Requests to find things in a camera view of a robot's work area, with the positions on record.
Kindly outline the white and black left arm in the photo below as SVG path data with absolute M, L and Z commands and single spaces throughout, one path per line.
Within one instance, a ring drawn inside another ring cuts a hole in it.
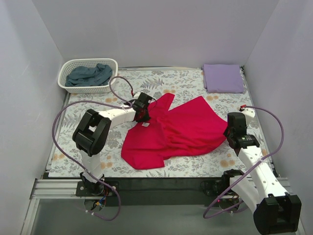
M 100 152 L 105 146 L 110 129 L 125 122 L 146 122 L 150 119 L 148 107 L 151 96 L 138 92 L 134 99 L 108 111 L 89 109 L 83 115 L 72 139 L 80 150 L 84 171 L 80 173 L 85 189 L 93 195 L 102 193 L 104 180 Z

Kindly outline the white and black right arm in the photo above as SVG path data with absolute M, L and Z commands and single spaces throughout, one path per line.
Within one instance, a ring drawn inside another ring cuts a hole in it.
M 241 170 L 228 170 L 222 175 L 220 192 L 233 191 L 253 213 L 253 220 L 262 235 L 293 233 L 298 229 L 302 203 L 279 183 L 269 165 L 262 161 L 262 150 L 247 126 L 254 118 L 252 109 L 227 115 L 224 132 L 229 146 L 246 166 L 253 179 L 250 183 Z

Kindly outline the red t shirt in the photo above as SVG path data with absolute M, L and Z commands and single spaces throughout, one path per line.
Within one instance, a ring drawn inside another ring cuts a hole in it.
M 161 168 L 171 157 L 207 154 L 225 141 L 227 122 L 202 96 L 171 109 L 174 97 L 167 93 L 151 103 L 150 120 L 127 132 L 121 157 L 134 169 Z

